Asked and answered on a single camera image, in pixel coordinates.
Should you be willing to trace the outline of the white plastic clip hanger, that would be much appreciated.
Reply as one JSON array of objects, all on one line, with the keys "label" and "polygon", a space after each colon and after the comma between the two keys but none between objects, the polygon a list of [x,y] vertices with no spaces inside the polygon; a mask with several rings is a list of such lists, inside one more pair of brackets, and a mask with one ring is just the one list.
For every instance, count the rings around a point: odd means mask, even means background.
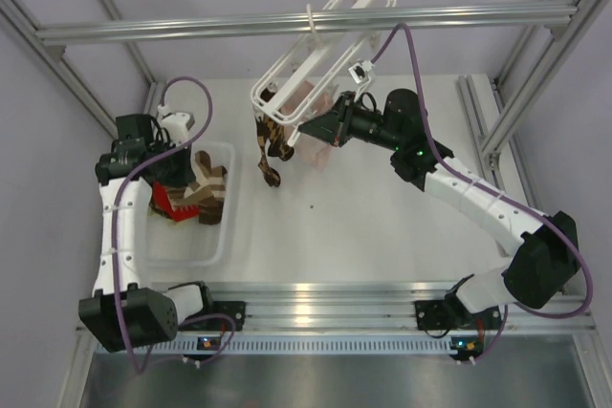
[{"label": "white plastic clip hanger", "polygon": [[[306,10],[307,28],[251,88],[253,114],[264,114],[276,123],[298,126],[300,119],[318,97],[327,92],[333,99],[337,77],[349,75],[348,68],[362,59],[359,53],[365,46],[380,43],[378,29],[359,32],[348,42],[345,32],[326,32],[315,13]],[[357,86],[363,94],[371,82]]]}]

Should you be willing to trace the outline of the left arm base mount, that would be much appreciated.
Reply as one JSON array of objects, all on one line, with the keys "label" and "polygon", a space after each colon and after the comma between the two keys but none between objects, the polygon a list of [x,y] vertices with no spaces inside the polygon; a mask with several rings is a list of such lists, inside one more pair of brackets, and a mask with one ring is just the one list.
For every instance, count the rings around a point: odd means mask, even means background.
[{"label": "left arm base mount", "polygon": [[[235,325],[235,330],[241,332],[247,318],[247,303],[244,301],[214,301],[207,310],[207,314],[222,314],[229,317]],[[230,323],[227,319],[217,316],[206,322],[205,330],[211,332],[229,331]]]}]

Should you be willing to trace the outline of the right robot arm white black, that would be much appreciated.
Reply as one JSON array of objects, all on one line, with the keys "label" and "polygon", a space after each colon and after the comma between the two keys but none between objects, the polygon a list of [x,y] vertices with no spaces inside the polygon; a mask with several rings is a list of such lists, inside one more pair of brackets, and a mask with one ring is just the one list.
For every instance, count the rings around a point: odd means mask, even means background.
[{"label": "right robot arm white black", "polygon": [[448,326],[468,328],[482,311],[509,304],[539,310],[579,272],[575,221],[563,212],[547,216],[508,203],[445,145],[429,142],[415,92],[391,91],[382,110],[343,92],[298,130],[335,147],[356,139],[391,150],[390,164],[403,181],[458,210],[511,255],[508,265],[471,274],[445,294]]}]

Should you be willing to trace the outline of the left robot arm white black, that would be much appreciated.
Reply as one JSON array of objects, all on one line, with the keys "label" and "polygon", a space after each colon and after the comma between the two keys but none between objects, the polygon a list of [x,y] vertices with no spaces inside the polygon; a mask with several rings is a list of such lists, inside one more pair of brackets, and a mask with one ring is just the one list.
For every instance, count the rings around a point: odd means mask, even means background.
[{"label": "left robot arm white black", "polygon": [[95,172],[102,202],[102,242],[92,294],[78,316],[109,353],[171,341],[187,321],[204,329],[216,307],[202,281],[153,290],[147,267],[146,223],[153,186],[194,181],[188,112],[162,111],[117,119],[118,137]]}]

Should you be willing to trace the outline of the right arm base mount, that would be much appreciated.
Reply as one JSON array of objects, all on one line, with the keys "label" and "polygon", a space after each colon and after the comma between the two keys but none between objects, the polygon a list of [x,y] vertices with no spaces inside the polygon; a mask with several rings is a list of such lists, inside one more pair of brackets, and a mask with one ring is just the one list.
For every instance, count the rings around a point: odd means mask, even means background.
[{"label": "right arm base mount", "polygon": [[454,319],[444,300],[414,302],[417,329],[422,332],[445,332],[454,327]]}]

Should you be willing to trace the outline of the brown beige striped sock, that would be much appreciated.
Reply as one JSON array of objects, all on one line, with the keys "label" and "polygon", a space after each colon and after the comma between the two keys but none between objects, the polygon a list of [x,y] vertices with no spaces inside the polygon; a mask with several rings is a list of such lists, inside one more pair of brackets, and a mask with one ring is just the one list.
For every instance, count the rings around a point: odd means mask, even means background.
[{"label": "brown beige striped sock", "polygon": [[195,179],[174,193],[173,208],[197,209],[201,225],[217,225],[223,215],[228,170],[223,165],[213,166],[210,155],[204,150],[194,154],[191,166]]}]

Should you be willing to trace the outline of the brown yellow argyle sock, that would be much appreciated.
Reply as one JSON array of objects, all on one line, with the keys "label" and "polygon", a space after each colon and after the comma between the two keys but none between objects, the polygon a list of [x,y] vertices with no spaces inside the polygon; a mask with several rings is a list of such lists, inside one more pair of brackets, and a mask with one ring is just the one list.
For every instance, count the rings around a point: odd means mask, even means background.
[{"label": "brown yellow argyle sock", "polygon": [[260,150],[258,168],[269,187],[279,187],[281,185],[281,177],[278,171],[270,166],[269,158],[289,161],[293,157],[295,150],[286,141],[284,127],[271,118],[264,114],[256,114],[255,126],[257,145]]}]

